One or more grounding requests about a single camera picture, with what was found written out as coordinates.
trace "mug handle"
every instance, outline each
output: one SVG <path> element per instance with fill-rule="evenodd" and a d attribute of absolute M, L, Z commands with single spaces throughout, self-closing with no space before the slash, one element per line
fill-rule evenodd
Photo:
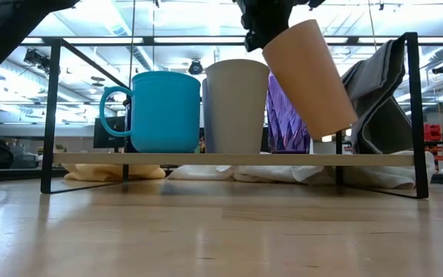
<path fill-rule="evenodd" d="M 114 92 L 124 92 L 129 97 L 132 97 L 132 92 L 127 88 L 123 88 L 120 86 L 104 88 L 104 94 L 102 95 L 102 98 L 100 98 L 100 106 L 98 108 L 98 110 L 100 111 L 100 122 L 102 123 L 102 126 L 104 126 L 105 131 L 107 131 L 107 133 L 109 133 L 113 136 L 124 137 L 124 136 L 131 135 L 131 130 L 128 130 L 125 132 L 117 132 L 117 131 L 112 130 L 112 128 L 110 128 L 108 126 L 107 120 L 105 120 L 105 112 L 104 112 L 105 101 L 107 101 L 107 97 Z"/>

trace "purple glass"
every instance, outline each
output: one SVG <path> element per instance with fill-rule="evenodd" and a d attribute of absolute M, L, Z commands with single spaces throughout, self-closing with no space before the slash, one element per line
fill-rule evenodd
<path fill-rule="evenodd" d="M 269 73 L 268 95 L 269 149 L 273 152 L 309 153 L 311 136 L 307 125 L 301 120 L 286 94 L 281 89 L 276 77 Z"/>

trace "white cloth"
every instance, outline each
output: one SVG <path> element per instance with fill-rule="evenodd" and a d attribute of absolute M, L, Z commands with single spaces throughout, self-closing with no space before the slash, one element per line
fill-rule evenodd
<path fill-rule="evenodd" d="M 413 155 L 411 151 L 395 153 Z M 425 152 L 428 183 L 435 173 L 435 160 Z M 240 182 L 299 182 L 308 185 L 335 185 L 335 172 L 330 166 L 266 166 L 266 165 L 183 165 L 169 179 L 235 180 Z M 345 166 L 345 184 L 380 189 L 415 187 L 415 168 L 397 166 Z"/>

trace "gray cloth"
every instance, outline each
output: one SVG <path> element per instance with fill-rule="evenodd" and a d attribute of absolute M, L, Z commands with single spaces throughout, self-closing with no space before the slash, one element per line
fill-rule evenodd
<path fill-rule="evenodd" d="M 411 122 L 393 94 L 405 76 L 405 43 L 386 42 L 342 77 L 358 115 L 351 127 L 353 152 L 391 154 L 412 148 Z"/>

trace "wooden floor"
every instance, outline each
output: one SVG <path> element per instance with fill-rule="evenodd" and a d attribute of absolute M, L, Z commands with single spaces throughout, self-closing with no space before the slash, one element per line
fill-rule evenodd
<path fill-rule="evenodd" d="M 443 185 L 418 201 L 163 180 L 41 195 L 37 181 L 6 182 L 0 276 L 443 276 Z"/>

